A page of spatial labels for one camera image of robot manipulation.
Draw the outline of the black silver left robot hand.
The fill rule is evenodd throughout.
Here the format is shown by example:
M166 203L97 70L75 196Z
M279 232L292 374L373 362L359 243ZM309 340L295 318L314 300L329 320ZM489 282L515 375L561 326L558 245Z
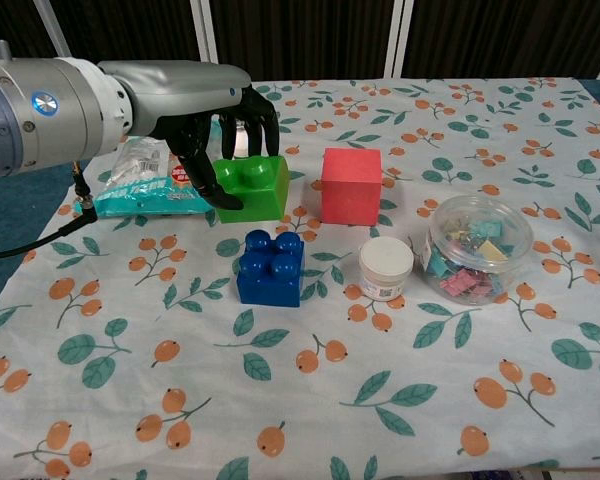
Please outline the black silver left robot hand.
M237 122L248 137L248 154L279 153L279 124L273 104L239 67L191 60L101 61L98 67L125 89L133 111L129 133L164 140L192 186L211 206L241 210L243 202L218 182L206 149L212 117L222 132L222 157L236 146Z

